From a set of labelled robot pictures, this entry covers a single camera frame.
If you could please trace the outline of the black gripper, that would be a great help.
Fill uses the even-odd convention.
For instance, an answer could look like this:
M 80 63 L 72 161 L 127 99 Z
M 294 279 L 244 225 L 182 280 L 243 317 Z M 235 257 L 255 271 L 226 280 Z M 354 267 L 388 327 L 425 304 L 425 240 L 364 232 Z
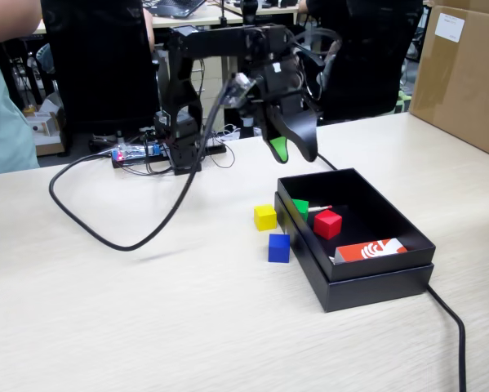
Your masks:
M 317 116 L 308 91 L 306 56 L 266 56 L 253 60 L 253 116 L 274 159 L 287 163 L 287 139 L 307 162 L 318 157 Z M 273 123 L 284 122 L 283 136 Z

